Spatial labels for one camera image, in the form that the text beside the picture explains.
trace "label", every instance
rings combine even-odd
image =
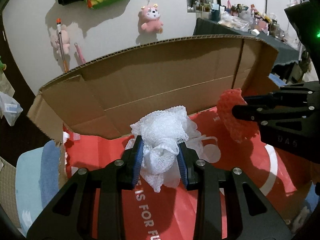
[[[4,104],[4,111],[7,113],[17,113],[17,105],[14,104]]]
[[[218,4],[212,4],[212,9],[213,10],[219,10],[219,5]]]

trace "red bag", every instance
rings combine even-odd
[[[293,218],[297,206],[306,194],[310,181],[309,162],[295,155],[265,147],[260,136],[239,144],[231,139],[216,108],[190,117],[198,130],[218,138],[221,159],[215,167],[231,170],[240,167],[267,194],[268,200],[284,219]],[[97,136],[83,136],[69,144],[67,171],[71,166],[89,170],[105,167],[121,157],[132,137],[106,140]],[[122,191],[125,234],[130,240],[192,240],[196,220],[197,191],[186,191],[180,183],[176,189],[162,186],[160,193],[140,179],[133,191]],[[227,219],[221,194],[222,236],[227,237]],[[97,207],[94,210],[93,237],[97,237]]]

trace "bath pouf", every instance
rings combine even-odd
[[[231,138],[238,143],[255,137],[259,132],[256,122],[239,120],[232,114],[233,106],[246,104],[241,96],[240,88],[224,91],[217,103],[217,114],[229,131]]]

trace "plush keychain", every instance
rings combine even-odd
[[[162,33],[163,22],[160,21],[160,14],[158,11],[158,5],[154,4],[153,7],[143,6],[141,8],[141,16],[144,20],[144,24],[141,25],[141,29],[150,33]]]
[[[62,48],[64,54],[69,54],[69,48],[70,48],[70,38],[66,31],[67,27],[63,24],[61,25],[61,37],[62,37]],[[51,44],[52,47],[54,47],[57,50],[57,53],[60,54],[59,49],[59,40],[58,36],[56,34],[51,35]]]

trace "dark tablecloth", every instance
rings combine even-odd
[[[233,35],[243,35],[243,36],[254,36],[249,32],[242,32],[236,29],[225,27],[207,19],[198,18],[196,21],[196,27],[193,32],[193,35],[208,35],[208,34],[233,34]],[[290,47],[289,45],[275,39],[272,36],[266,35],[264,32],[260,32],[256,36],[266,43],[278,50],[278,56],[274,65],[287,65],[292,62],[298,62],[299,60],[299,51]]]

